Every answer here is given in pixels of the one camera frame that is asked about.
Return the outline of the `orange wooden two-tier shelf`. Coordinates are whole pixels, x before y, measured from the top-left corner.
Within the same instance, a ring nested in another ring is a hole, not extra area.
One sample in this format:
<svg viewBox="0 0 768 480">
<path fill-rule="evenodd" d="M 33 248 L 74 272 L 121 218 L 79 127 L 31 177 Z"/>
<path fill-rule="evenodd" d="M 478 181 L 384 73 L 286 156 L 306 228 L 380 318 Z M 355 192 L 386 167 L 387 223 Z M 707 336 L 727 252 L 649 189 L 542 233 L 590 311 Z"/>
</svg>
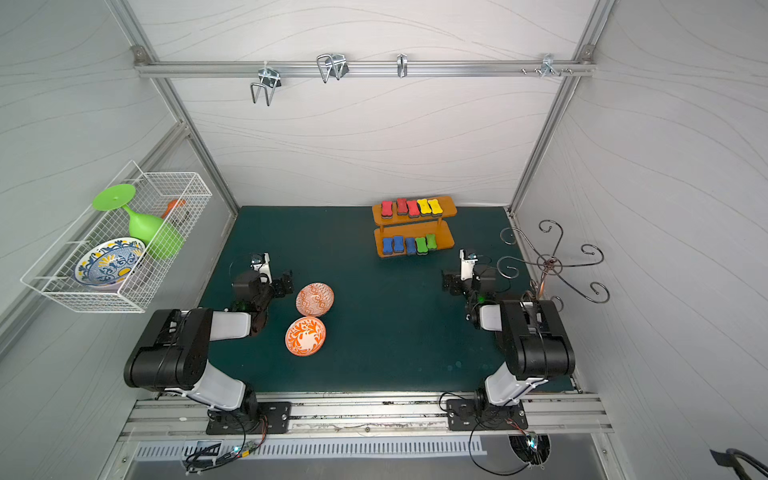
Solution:
<svg viewBox="0 0 768 480">
<path fill-rule="evenodd" d="M 437 196 L 427 197 L 423 199 L 438 199 L 440 206 L 443 209 L 443 214 L 440 217 L 420 216 L 418 218 L 410 218 L 407 216 L 398 216 L 396 200 L 393 202 L 393 217 L 384 219 L 380 215 L 380 204 L 374 205 L 371 210 L 373 214 L 374 223 L 376 229 L 374 230 L 374 239 L 376 244 L 377 254 L 381 258 L 390 258 L 396 256 L 403 256 L 405 252 L 391 256 L 384 256 L 382 254 L 382 239 L 394 236 L 413 237 L 425 237 L 427 234 L 435 234 L 437 237 L 438 249 L 446 250 L 455 246 L 455 241 L 451 233 L 450 227 L 447 223 L 447 218 L 454 217 L 457 214 L 457 207 L 450 196 Z"/>
</svg>

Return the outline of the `yellow eraser top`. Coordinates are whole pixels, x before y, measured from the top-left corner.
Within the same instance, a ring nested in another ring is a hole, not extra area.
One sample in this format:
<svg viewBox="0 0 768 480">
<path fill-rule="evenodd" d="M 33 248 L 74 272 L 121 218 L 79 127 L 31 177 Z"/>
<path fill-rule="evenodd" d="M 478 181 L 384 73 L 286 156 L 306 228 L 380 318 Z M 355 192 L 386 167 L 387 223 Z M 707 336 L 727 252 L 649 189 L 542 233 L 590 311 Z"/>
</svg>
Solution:
<svg viewBox="0 0 768 480">
<path fill-rule="evenodd" d="M 427 199 L 418 199 L 417 205 L 419 207 L 420 214 L 422 216 L 431 216 L 432 215 L 432 209 L 430 207 L 429 201 Z"/>
<path fill-rule="evenodd" d="M 440 206 L 439 200 L 434 199 L 426 199 L 425 200 L 425 208 L 422 211 L 423 215 L 431 216 L 431 217 L 440 217 L 443 214 L 443 209 Z"/>
</svg>

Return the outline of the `red eraser top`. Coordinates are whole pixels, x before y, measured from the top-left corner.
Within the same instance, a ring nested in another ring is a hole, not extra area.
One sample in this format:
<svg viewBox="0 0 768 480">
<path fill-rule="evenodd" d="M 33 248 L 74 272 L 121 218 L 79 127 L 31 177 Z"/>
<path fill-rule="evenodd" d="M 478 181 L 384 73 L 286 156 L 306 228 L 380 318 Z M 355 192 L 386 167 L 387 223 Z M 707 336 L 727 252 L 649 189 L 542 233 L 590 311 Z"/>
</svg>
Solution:
<svg viewBox="0 0 768 480">
<path fill-rule="evenodd" d="M 418 218 L 421 216 L 421 211 L 416 200 L 408 200 L 406 205 L 408 208 L 408 216 L 410 218 Z"/>
<path fill-rule="evenodd" d="M 408 202 L 405 198 L 398 198 L 396 200 L 397 215 L 407 216 L 409 214 Z"/>
</svg>

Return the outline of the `orange geometric pattern bowl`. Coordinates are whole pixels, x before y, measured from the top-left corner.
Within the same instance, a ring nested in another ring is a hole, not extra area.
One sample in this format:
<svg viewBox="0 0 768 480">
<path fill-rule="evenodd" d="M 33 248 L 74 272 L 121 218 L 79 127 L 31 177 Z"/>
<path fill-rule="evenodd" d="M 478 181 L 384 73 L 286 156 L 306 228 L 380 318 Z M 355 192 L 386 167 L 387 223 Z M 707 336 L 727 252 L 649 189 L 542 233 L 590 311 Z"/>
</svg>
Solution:
<svg viewBox="0 0 768 480">
<path fill-rule="evenodd" d="M 303 316 L 321 317 L 329 312 L 335 300 L 333 289 L 320 282 L 303 287 L 296 297 L 296 308 Z"/>
</svg>

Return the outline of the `metal scroll hook stand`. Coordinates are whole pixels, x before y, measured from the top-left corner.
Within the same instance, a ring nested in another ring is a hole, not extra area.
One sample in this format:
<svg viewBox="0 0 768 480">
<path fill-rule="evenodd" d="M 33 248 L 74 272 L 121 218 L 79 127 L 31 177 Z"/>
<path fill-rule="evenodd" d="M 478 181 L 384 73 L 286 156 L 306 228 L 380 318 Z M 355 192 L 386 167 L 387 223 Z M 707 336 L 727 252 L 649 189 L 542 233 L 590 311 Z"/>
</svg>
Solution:
<svg viewBox="0 0 768 480">
<path fill-rule="evenodd" d="M 558 232 L 558 237 L 554 248 L 550 253 L 541 253 L 528 238 L 525 232 L 516 226 L 503 228 L 499 233 L 500 240 L 508 246 L 529 247 L 535 254 L 533 260 L 525 260 L 519 256 L 506 255 L 496 261 L 495 269 L 502 277 L 513 280 L 516 279 L 521 268 L 518 264 L 526 267 L 534 267 L 538 274 L 532 275 L 529 282 L 529 289 L 522 295 L 524 302 L 542 302 L 548 300 L 554 303 L 556 311 L 561 313 L 564 309 L 564 301 L 559 296 L 547 296 L 545 293 L 547 280 L 555 277 L 567 286 L 573 293 L 589 303 L 596 305 L 607 304 L 611 300 L 611 293 L 606 285 L 599 281 L 593 281 L 589 284 L 591 294 L 584 293 L 575 287 L 564 277 L 564 272 L 568 269 L 580 269 L 596 267 L 605 261 L 604 252 L 594 244 L 584 243 L 580 247 L 583 255 L 590 257 L 590 260 L 581 262 L 563 262 L 557 255 L 559 247 L 564 238 L 564 229 L 556 221 L 545 219 L 538 225 L 539 231 L 544 234 L 551 233 L 553 230 Z"/>
</svg>

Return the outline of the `blue eraser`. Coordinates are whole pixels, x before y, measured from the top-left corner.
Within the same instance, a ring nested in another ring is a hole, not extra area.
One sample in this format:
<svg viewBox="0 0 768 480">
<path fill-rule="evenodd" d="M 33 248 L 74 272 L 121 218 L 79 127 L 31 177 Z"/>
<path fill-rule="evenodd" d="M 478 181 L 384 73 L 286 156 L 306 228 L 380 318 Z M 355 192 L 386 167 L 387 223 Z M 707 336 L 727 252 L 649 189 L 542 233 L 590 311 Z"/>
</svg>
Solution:
<svg viewBox="0 0 768 480">
<path fill-rule="evenodd" d="M 413 237 L 406 237 L 405 238 L 405 247 L 406 247 L 406 254 L 407 255 L 411 256 L 411 255 L 416 255 L 417 254 L 416 241 L 415 241 L 415 239 Z"/>
<path fill-rule="evenodd" d="M 391 256 L 394 254 L 394 238 L 393 237 L 382 239 L 382 254 L 384 256 Z"/>
<path fill-rule="evenodd" d="M 393 237 L 393 252 L 396 254 L 405 252 L 405 239 L 403 236 Z"/>
</svg>

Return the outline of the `pink eraser leftmost top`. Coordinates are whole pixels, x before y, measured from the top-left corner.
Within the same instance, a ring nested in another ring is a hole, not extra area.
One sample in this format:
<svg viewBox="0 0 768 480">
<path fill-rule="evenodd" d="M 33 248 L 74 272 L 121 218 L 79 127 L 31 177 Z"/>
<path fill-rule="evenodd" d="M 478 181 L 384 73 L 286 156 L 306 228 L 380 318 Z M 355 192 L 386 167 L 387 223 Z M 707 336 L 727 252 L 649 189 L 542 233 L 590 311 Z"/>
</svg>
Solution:
<svg viewBox="0 0 768 480">
<path fill-rule="evenodd" d="M 380 204 L 380 215 L 384 219 L 389 219 L 393 217 L 393 202 L 392 201 L 382 201 Z"/>
</svg>

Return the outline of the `green plastic wine glass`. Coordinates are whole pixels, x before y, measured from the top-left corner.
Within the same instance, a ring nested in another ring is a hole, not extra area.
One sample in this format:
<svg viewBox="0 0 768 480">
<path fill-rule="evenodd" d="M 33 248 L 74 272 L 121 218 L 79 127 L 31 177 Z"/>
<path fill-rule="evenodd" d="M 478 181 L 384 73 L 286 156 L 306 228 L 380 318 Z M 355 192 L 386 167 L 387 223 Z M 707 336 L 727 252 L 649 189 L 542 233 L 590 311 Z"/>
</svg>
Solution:
<svg viewBox="0 0 768 480">
<path fill-rule="evenodd" d="M 100 192 L 93 199 L 92 206 L 102 212 L 122 209 L 129 217 L 129 235 L 141 240 L 152 258 L 167 260 L 175 257 L 184 245 L 184 238 L 164 219 L 132 210 L 129 203 L 135 195 L 134 185 L 114 185 Z"/>
</svg>

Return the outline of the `orange utensil in basket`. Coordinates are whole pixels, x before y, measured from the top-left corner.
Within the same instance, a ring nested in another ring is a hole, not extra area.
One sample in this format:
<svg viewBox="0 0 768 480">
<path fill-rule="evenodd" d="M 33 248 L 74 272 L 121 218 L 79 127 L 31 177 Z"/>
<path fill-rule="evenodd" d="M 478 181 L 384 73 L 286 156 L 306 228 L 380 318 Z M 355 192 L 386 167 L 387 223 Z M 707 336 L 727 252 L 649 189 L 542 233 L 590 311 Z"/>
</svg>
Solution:
<svg viewBox="0 0 768 480">
<path fill-rule="evenodd" d="M 183 199 L 175 199 L 175 200 L 170 201 L 167 204 L 165 212 L 161 215 L 161 218 L 162 219 L 166 219 L 174 209 L 181 208 L 185 204 L 186 204 L 186 201 L 183 200 Z"/>
</svg>

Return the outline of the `white vent strip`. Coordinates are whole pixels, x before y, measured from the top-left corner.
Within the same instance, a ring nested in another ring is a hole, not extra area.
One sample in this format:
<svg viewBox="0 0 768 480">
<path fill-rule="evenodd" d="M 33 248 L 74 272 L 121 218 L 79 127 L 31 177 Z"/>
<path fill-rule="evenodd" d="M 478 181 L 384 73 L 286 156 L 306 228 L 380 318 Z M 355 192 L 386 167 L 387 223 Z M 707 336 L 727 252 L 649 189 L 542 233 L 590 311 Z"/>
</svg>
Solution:
<svg viewBox="0 0 768 480">
<path fill-rule="evenodd" d="M 139 444 L 134 459 L 141 462 L 175 461 L 199 451 L 202 460 L 212 460 L 237 449 L 234 440 L 153 441 Z M 340 458 L 438 458 L 485 456 L 478 438 L 467 436 L 379 437 L 379 438 L 272 438 L 249 456 L 253 459 L 340 459 Z"/>
</svg>

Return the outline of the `looped metal hook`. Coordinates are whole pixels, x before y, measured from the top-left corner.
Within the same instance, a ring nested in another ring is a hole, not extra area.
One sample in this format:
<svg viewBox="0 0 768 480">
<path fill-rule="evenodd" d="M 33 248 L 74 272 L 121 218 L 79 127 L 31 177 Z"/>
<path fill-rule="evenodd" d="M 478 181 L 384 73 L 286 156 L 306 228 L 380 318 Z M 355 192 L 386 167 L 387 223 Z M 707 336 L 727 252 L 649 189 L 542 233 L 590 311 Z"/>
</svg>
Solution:
<svg viewBox="0 0 768 480">
<path fill-rule="evenodd" d="M 323 83 L 331 78 L 341 80 L 349 72 L 347 59 L 340 53 L 321 54 L 316 58 L 316 65 Z"/>
</svg>

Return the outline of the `small metal hook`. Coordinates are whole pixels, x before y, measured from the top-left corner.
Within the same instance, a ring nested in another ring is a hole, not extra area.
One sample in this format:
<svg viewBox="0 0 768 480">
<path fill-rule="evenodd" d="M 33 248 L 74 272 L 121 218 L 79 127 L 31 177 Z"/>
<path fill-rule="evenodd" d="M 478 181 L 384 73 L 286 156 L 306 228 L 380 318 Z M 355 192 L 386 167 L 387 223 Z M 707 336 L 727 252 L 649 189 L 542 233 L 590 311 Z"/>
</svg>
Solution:
<svg viewBox="0 0 768 480">
<path fill-rule="evenodd" d="M 406 54 L 398 54 L 396 57 L 397 76 L 406 78 L 408 75 L 408 57 Z"/>
</svg>

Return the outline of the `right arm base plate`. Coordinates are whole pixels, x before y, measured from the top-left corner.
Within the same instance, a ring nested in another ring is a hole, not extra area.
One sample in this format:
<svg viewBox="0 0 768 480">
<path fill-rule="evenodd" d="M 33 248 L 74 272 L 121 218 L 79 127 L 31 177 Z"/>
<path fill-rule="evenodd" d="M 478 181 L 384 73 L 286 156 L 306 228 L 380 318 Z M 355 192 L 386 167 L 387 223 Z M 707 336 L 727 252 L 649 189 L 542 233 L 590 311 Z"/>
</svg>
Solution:
<svg viewBox="0 0 768 480">
<path fill-rule="evenodd" d="M 445 402 L 450 431 L 512 431 L 528 429 L 527 416 L 520 404 L 479 406 L 474 400 L 449 399 Z"/>
</svg>

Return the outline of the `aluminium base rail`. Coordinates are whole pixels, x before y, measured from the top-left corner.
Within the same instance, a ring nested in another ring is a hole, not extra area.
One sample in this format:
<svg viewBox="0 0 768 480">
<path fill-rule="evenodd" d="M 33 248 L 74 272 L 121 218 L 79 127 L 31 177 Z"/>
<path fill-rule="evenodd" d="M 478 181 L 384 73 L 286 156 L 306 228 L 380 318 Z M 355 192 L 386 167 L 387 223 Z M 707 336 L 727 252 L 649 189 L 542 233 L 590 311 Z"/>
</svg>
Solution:
<svg viewBox="0 0 768 480">
<path fill-rule="evenodd" d="M 285 438 L 459 435 L 450 431 L 445 402 L 474 400 L 469 392 L 281 392 L 261 393 L 260 402 L 292 404 Z M 603 434 L 613 425 L 596 394 L 531 394 L 522 399 L 528 429 L 542 434 Z M 119 437 L 123 441 L 205 437 L 204 406 L 168 395 L 135 403 Z"/>
</svg>

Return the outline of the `aluminium crossbar rail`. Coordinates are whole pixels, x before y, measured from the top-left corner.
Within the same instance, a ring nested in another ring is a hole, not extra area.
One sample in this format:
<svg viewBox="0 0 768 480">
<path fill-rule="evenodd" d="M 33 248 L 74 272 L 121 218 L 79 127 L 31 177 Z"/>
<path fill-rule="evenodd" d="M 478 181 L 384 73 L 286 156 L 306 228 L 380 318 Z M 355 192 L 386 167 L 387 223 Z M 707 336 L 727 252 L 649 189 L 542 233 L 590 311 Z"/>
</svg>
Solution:
<svg viewBox="0 0 768 480">
<path fill-rule="evenodd" d="M 521 68 L 533 69 L 542 59 L 534 60 L 415 60 L 408 59 L 406 78 L 502 78 L 538 77 L 524 76 Z M 396 59 L 383 61 L 349 60 L 347 78 L 399 78 Z M 268 61 L 264 62 L 156 62 L 137 65 L 135 70 L 143 78 L 251 78 L 267 64 L 281 74 L 283 79 L 319 79 L 320 72 L 314 61 Z M 597 71 L 594 63 L 555 60 L 560 68 L 571 68 L 573 76 L 591 76 Z"/>
</svg>

